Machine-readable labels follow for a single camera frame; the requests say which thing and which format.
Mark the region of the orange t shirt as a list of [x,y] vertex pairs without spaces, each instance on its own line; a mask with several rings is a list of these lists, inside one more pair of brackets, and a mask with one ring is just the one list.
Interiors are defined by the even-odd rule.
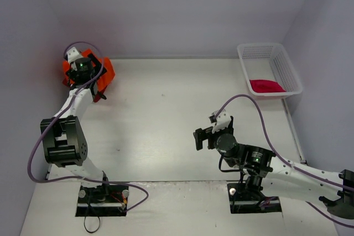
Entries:
[[[81,54],[83,57],[96,56],[95,53],[91,49],[86,49],[85,51],[81,52]],[[107,73],[104,74],[102,77],[102,80],[99,80],[99,82],[98,82],[98,87],[104,88],[105,85],[108,86],[109,84],[111,84],[111,82],[113,81],[116,74],[114,71],[114,67],[108,57],[104,57],[104,58],[97,57],[97,58],[99,59],[100,62],[103,62],[103,67],[105,67],[107,69]],[[67,77],[65,75],[65,71],[69,69],[69,63],[67,62],[66,56],[64,57],[62,67],[63,67],[64,79],[67,79]]]

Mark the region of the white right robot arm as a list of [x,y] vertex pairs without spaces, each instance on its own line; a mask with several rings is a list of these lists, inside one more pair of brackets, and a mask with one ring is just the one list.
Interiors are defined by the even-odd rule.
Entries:
[[319,170],[288,159],[280,159],[274,151],[238,143],[233,135],[233,117],[220,114],[214,125],[197,129],[193,136],[196,149],[215,149],[228,172],[238,172],[247,179],[241,193],[256,201],[280,196],[323,205],[338,218],[353,219],[353,171]]

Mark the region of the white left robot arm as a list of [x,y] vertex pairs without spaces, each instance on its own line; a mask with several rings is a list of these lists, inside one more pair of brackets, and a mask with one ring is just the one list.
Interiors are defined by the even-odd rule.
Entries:
[[94,98],[100,95],[94,78],[103,73],[102,63],[92,53],[70,62],[67,100],[54,117],[40,123],[46,162],[80,178],[83,187],[92,188],[90,195],[99,203],[109,199],[111,189],[102,183],[107,180],[104,171],[88,157],[88,143],[80,120]]

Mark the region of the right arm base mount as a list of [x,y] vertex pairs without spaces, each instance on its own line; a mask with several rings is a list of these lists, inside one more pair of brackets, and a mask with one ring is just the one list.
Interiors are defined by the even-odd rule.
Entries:
[[228,183],[231,214],[263,214],[282,212],[279,197],[264,197],[246,192],[245,183]]

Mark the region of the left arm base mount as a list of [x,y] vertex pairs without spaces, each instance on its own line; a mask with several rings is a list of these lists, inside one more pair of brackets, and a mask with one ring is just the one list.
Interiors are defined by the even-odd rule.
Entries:
[[76,217],[125,217],[129,188],[122,185],[80,186]]

